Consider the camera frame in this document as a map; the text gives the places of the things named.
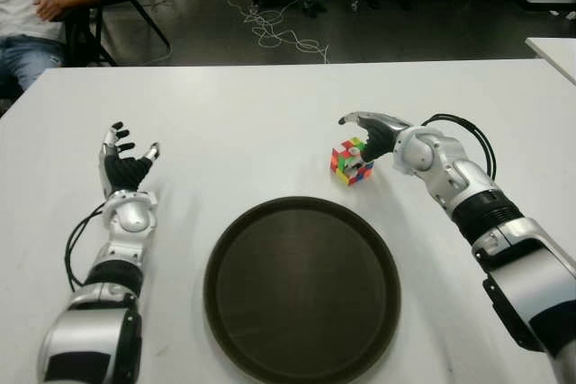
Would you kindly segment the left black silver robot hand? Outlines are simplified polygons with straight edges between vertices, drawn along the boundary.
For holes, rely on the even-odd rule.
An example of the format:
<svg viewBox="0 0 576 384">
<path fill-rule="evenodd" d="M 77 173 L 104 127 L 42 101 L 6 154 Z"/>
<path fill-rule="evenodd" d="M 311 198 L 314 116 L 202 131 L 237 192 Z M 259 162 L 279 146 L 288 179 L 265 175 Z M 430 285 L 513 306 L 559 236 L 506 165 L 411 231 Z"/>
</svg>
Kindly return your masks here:
<svg viewBox="0 0 576 384">
<path fill-rule="evenodd" d="M 160 156 L 160 145 L 155 142 L 141 157 L 123 157 L 123 152 L 135 148 L 134 142 L 125 141 L 129 135 L 122 121 L 115 122 L 104 134 L 99 173 L 105 199 L 118 191 L 136 192 Z"/>
</svg>

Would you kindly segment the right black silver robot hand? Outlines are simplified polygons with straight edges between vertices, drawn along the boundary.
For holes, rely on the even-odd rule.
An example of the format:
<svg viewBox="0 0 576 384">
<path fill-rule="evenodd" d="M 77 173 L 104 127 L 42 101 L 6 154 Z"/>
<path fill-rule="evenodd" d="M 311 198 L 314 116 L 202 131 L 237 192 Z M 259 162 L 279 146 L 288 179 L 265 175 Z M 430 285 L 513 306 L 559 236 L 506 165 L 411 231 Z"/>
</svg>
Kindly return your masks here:
<svg viewBox="0 0 576 384">
<path fill-rule="evenodd" d="M 349 174 L 360 166 L 372 163 L 380 156 L 393 151 L 396 139 L 411 123 L 397 117 L 378 112 L 350 112 L 338 120 L 339 125 L 356 123 L 368 134 L 364 149 L 344 165 L 344 172 Z"/>
</svg>

